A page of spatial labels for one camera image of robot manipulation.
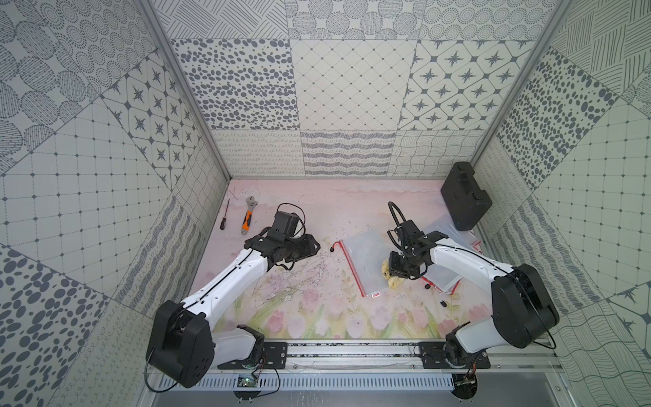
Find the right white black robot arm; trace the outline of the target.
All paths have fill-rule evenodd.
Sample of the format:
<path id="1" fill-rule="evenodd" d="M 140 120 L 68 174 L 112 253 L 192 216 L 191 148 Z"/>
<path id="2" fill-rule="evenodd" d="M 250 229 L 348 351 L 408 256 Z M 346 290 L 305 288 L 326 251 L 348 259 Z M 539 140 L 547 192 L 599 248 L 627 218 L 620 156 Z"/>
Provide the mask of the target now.
<path id="1" fill-rule="evenodd" d="M 388 231 L 396 248 L 388 258 L 388 276 L 418 280 L 433 266 L 442 266 L 491 297 L 491 315 L 446 335 L 443 350 L 449 365 L 469 366 L 478 354 L 493 347 L 525 349 L 559 323 L 559 312 L 537 269 L 490 259 L 442 232 L 425 233 L 406 219 L 396 203 L 389 202 L 388 208 L 396 224 Z"/>

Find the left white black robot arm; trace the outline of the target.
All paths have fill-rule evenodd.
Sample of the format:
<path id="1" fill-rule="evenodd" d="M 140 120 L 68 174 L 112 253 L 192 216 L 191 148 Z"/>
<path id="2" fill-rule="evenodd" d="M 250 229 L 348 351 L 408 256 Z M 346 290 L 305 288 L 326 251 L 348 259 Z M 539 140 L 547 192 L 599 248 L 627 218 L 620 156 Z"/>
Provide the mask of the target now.
<path id="1" fill-rule="evenodd" d="M 273 267 L 286 271 L 318 254 L 320 244 L 306 232 L 304 211 L 277 207 L 271 226 L 252 236 L 224 271 L 180 302 L 156 311 L 145 360 L 174 385 L 191 388 L 209 369 L 237 361 L 257 368 L 264 358 L 264 334 L 246 325 L 214 334 L 216 323 L 246 289 Z"/>

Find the yellow microfiber cloth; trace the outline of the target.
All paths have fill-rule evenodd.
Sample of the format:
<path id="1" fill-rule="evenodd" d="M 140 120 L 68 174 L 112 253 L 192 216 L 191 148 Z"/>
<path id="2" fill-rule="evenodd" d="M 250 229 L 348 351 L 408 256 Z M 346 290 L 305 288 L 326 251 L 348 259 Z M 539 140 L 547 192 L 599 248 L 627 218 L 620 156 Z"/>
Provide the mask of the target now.
<path id="1" fill-rule="evenodd" d="M 381 265 L 381 274 L 385 278 L 385 280 L 388 282 L 388 287 L 391 290 L 399 289 L 400 286 L 405 281 L 403 278 L 401 278 L 399 276 L 393 276 L 390 273 L 390 267 L 389 267 L 389 260 L 388 259 L 386 259 Z"/>

